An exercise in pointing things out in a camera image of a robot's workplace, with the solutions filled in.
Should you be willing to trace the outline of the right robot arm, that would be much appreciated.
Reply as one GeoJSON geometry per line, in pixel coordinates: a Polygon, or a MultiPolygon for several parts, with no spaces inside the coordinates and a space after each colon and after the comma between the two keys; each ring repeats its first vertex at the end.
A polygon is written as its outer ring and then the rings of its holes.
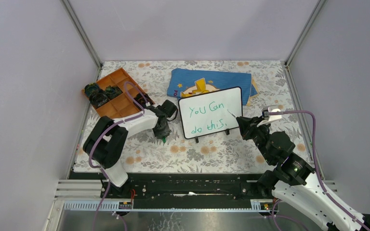
{"type": "Polygon", "coordinates": [[[270,132],[270,118],[236,117],[242,138],[252,140],[265,161],[274,166],[259,178],[258,194],[289,204],[323,231],[370,231],[370,214],[357,212],[328,188],[318,168],[293,152],[295,144],[286,132],[270,132]]]}

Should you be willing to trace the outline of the small whiteboard black frame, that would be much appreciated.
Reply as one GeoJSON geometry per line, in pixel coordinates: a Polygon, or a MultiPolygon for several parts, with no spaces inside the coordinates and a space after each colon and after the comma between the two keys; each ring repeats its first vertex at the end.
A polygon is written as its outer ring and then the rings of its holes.
{"type": "Polygon", "coordinates": [[[229,134],[231,129],[238,128],[238,123],[227,110],[237,117],[243,116],[241,88],[181,98],[178,108],[185,139],[199,139],[218,132],[229,134]]]}

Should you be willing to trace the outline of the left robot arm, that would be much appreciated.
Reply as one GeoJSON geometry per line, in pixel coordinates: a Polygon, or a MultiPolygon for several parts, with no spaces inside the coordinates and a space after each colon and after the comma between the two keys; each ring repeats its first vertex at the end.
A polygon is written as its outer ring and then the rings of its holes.
{"type": "Polygon", "coordinates": [[[82,149],[89,156],[90,167],[102,172],[117,197],[130,193],[128,174],[120,160],[126,140],[145,130],[152,130],[156,139],[165,140],[171,132],[169,122],[178,112],[178,107],[166,100],[157,106],[145,105],[131,116],[120,119],[103,116],[98,120],[82,149]]]}

